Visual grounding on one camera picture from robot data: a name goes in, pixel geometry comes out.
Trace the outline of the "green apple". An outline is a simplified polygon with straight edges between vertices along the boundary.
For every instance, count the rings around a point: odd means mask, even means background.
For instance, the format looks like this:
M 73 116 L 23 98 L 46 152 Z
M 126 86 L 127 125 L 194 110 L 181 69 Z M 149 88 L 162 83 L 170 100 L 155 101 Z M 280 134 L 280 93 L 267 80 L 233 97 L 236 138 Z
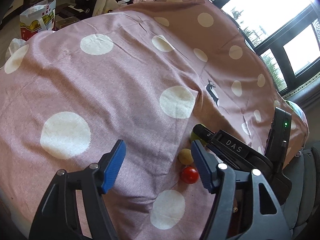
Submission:
M 207 145 L 207 143 L 198 136 L 198 130 L 202 129 L 203 127 L 205 127 L 205 126 L 203 126 L 203 124 L 196 124 L 193 127 L 193 129 L 191 130 L 190 142 L 193 142 L 195 140 L 199 140 L 200 143 L 202 144 L 202 146 L 205 147 Z

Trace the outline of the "printed paper shopping bag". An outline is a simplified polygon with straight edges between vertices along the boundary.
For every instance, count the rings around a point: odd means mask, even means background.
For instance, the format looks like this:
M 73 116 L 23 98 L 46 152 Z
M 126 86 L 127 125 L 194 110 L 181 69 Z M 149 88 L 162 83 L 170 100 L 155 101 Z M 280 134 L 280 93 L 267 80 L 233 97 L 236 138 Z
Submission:
M 21 38 L 29 40 L 41 31 L 53 30 L 56 0 L 43 0 L 20 14 Z

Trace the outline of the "left tan longan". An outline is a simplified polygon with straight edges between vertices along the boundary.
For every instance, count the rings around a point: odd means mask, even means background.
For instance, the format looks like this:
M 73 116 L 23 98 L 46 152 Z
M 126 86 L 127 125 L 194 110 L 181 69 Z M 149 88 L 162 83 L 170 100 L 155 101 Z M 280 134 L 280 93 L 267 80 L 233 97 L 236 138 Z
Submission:
M 191 150 L 188 148 L 181 149 L 177 158 L 178 161 L 183 165 L 191 165 L 194 162 Z

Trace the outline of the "dark framed window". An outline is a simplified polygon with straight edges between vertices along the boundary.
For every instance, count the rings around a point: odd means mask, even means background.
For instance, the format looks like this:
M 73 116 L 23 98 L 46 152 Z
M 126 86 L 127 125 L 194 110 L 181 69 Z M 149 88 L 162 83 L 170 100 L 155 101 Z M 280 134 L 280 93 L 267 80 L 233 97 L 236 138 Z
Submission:
M 211 0 L 236 22 L 281 94 L 319 73 L 316 0 Z

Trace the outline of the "pink polka dot cloth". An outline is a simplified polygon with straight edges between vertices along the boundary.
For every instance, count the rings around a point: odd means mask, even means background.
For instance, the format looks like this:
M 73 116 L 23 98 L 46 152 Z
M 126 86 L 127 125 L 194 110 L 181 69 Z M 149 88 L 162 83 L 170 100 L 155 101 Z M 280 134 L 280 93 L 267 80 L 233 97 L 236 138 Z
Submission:
M 103 195 L 118 239 L 201 239 L 215 196 L 180 179 L 196 169 L 177 158 L 191 130 L 223 130 L 263 154 L 276 107 L 292 116 L 286 166 L 308 137 L 305 116 L 208 0 L 137 3 L 42 31 L 1 69 L 4 238 L 29 239 L 58 170 L 81 171 L 123 140 Z

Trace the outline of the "cherry tomato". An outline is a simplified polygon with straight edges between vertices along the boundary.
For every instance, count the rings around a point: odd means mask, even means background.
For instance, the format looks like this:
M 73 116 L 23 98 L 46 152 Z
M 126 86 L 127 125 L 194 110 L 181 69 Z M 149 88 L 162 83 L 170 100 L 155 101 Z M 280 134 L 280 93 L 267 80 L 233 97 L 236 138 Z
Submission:
M 180 179 L 186 184 L 195 184 L 199 177 L 197 169 L 192 166 L 185 167 L 180 174 Z

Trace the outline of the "grey sofa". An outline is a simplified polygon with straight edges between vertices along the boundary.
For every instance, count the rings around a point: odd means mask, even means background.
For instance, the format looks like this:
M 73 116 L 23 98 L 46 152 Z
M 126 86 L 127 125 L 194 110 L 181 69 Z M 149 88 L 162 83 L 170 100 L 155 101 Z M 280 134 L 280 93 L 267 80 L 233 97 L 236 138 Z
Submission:
M 292 189 L 281 206 L 292 239 L 306 228 L 319 208 L 319 142 L 300 151 L 284 168 Z

